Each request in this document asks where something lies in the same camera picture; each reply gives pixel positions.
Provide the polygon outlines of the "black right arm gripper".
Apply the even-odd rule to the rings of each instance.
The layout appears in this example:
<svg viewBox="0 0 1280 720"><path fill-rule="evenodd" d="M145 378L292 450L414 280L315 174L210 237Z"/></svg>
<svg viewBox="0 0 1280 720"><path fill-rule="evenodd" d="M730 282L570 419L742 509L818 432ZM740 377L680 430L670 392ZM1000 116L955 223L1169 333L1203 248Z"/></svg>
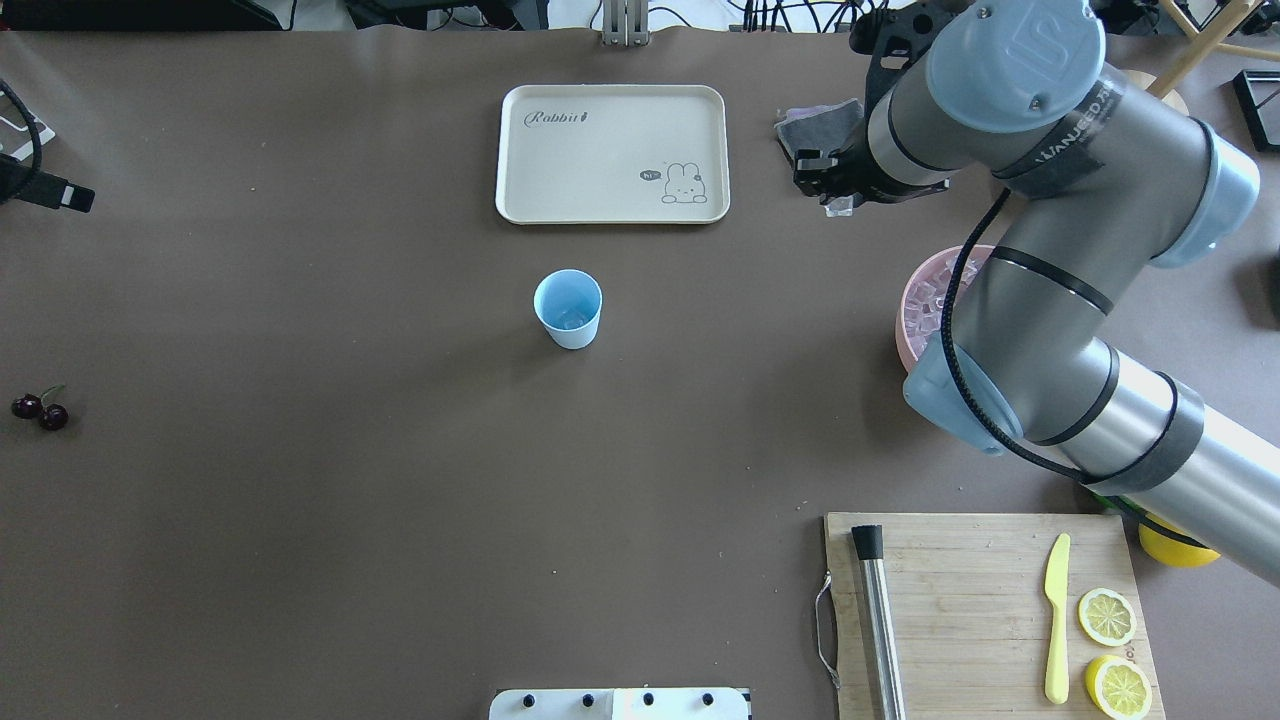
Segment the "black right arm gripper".
<svg viewBox="0 0 1280 720"><path fill-rule="evenodd" d="M855 1L849 46L868 56L867 115L851 133L841 167L836 158L801 150L794 183L822 205L831 197L858 196L864 202L897 204L940 193L950 187L951 170L928 167L900 146L890 118L895 85L925 55L941 29L965 12L969 1L913 1L891 8L884 1Z"/></svg>

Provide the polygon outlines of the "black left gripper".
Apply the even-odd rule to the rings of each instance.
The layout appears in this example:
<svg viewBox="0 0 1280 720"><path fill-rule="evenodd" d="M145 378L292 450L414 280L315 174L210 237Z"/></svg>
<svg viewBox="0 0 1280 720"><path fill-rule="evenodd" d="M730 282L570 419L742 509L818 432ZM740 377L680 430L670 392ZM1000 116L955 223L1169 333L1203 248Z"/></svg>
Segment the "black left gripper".
<svg viewBox="0 0 1280 720"><path fill-rule="evenodd" d="M1 200L88 213L95 191L49 173L44 150L56 132L1 82Z"/></svg>

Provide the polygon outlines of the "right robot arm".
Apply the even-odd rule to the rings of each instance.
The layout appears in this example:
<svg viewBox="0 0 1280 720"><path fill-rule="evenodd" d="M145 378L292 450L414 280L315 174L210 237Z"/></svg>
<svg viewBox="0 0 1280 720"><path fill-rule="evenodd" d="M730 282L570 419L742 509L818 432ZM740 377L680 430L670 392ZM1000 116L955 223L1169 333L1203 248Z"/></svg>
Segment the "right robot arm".
<svg viewBox="0 0 1280 720"><path fill-rule="evenodd" d="M1052 448L1092 493L1276 583L1277 448L1097 336L1143 268L1194 263L1242 225L1254 161L1108 65L1089 3L977 1L842 147L797 152L794 179L823 201L901 202L973 164L1027 205L906 402L987 454Z"/></svg>

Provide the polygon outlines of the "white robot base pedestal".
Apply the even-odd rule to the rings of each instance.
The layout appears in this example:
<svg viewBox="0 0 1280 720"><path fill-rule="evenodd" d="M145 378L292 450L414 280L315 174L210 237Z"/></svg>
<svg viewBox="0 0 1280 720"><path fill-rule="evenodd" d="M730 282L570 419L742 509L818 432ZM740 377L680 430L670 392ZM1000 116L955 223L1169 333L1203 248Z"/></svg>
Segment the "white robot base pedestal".
<svg viewBox="0 0 1280 720"><path fill-rule="evenodd" d="M507 689L489 719L751 719L749 691L732 687Z"/></svg>

